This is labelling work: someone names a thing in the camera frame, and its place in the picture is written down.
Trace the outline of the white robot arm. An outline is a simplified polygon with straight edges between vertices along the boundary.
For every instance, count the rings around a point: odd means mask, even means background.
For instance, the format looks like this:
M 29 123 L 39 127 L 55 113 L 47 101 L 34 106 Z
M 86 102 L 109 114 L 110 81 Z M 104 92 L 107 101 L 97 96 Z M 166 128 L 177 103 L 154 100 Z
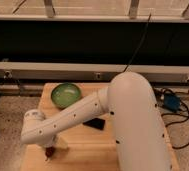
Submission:
M 171 171 L 165 126 L 149 81 L 135 72 L 116 75 L 99 89 L 47 118 L 33 109 L 24 114 L 21 141 L 53 145 L 56 134 L 102 114 L 112 118 L 121 171 Z

